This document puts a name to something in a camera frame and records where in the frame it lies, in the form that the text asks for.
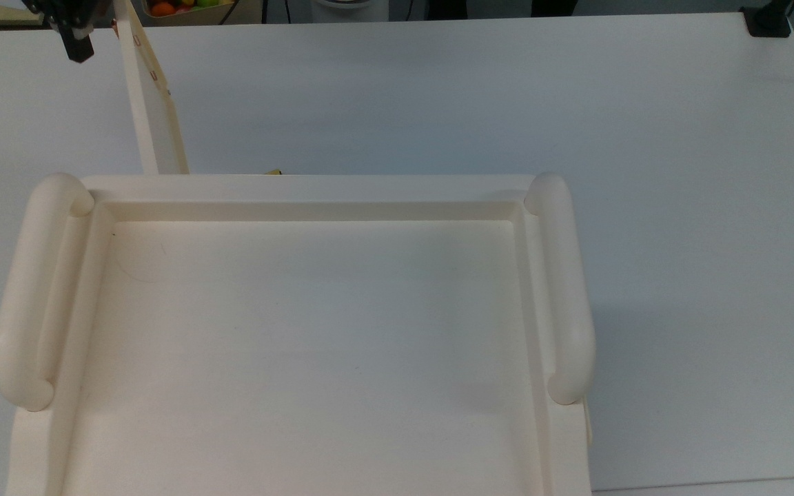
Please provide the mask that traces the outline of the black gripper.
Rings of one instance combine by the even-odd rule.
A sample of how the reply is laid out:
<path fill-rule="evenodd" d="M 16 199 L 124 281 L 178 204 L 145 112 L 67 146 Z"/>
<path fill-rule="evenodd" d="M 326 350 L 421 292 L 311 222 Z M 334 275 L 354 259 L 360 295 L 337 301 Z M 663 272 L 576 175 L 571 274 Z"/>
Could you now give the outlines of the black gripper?
<path fill-rule="evenodd" d="M 72 62 L 84 63 L 94 56 L 90 33 L 106 17 L 106 1 L 23 1 L 40 17 L 42 25 L 62 28 L 62 42 Z"/>

